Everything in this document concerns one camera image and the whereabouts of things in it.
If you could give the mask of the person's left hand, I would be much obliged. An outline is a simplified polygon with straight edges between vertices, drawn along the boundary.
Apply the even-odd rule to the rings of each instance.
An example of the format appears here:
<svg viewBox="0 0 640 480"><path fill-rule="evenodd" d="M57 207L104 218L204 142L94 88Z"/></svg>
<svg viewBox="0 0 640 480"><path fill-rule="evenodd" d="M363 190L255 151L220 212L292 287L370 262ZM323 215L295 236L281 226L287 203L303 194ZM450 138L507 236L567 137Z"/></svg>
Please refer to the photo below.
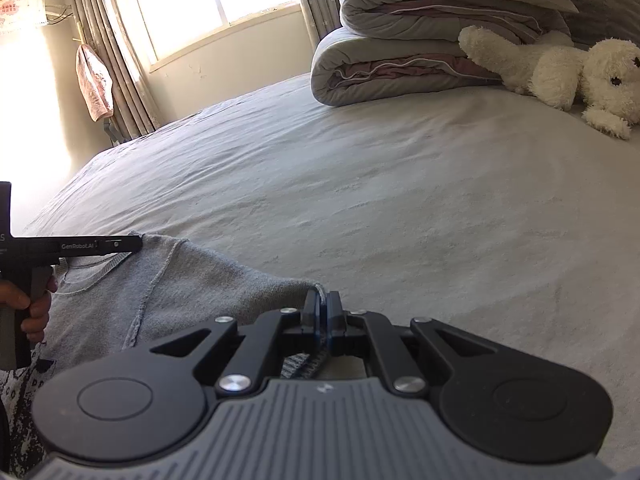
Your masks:
<svg viewBox="0 0 640 480"><path fill-rule="evenodd" d="M2 307L27 313L27 318L21 324L21 330L33 344L39 344L44 339L44 330L49 323L51 295L57 290L58 284L55 278L49 278L42 296L36 300L30 300L29 296L13 283L1 281L0 304Z"/></svg>

